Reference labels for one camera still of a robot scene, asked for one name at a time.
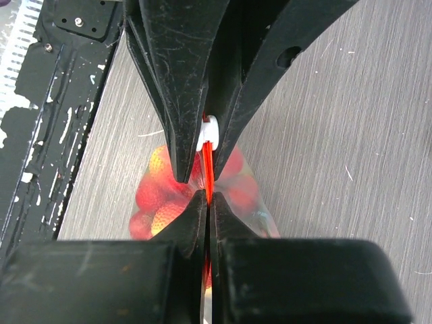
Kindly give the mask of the red strawberry bunch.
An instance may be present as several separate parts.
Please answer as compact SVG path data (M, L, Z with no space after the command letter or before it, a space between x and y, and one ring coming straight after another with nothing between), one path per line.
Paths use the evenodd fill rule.
M129 222L134 240L148 240L167 227L184 211L195 192L205 189L204 167L196 154L189 182L175 181L165 145L157 147L135 194L137 211ZM215 182L214 191L223 194L230 209L252 229L263 210L259 187L238 147L232 151Z

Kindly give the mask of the clear zip top bag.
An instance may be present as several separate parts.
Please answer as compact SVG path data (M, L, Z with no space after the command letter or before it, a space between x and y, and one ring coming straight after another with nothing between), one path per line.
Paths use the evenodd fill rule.
M215 152L216 148L219 144L219 139L216 135L219 129L219 123L217 118L214 115L204 115L202 118L202 122L200 124L200 131L198 136L198 143L196 153L194 155L194 159L196 154L200 155L200 159L202 162L202 166L204 167L204 178L205 178L205 196L209 198L214 191L215 182L219 179L219 176L215 176L215 172L213 167L210 165L213 162L212 154ZM279 237L279 232L276 228L276 224L270 216L268 209L266 208L263 199L261 197L263 210L258 214L258 217L255 220L255 224L258 225L256 229L252 229L250 225L248 225L245 221L242 221L237 215L236 217L242 221L245 225L247 225L254 233L258 234L263 238L277 238ZM133 214L137 211L136 203L134 207Z

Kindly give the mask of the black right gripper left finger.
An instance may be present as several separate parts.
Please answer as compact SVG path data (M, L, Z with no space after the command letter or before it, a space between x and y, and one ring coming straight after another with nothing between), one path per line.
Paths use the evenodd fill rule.
M2 323L202 323L207 200L150 240L31 242L1 273Z

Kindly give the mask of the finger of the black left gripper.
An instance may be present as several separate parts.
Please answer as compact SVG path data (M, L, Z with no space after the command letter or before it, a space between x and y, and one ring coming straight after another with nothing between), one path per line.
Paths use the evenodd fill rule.
M355 1L232 1L213 48L218 178L242 131L294 60Z
M126 42L161 122L173 176L190 178L228 1L124 1Z

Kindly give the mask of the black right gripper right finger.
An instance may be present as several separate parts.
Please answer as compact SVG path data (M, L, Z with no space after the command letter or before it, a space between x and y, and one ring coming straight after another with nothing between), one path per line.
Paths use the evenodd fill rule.
M214 323L410 323L412 311L374 242L262 238L219 192L209 207Z

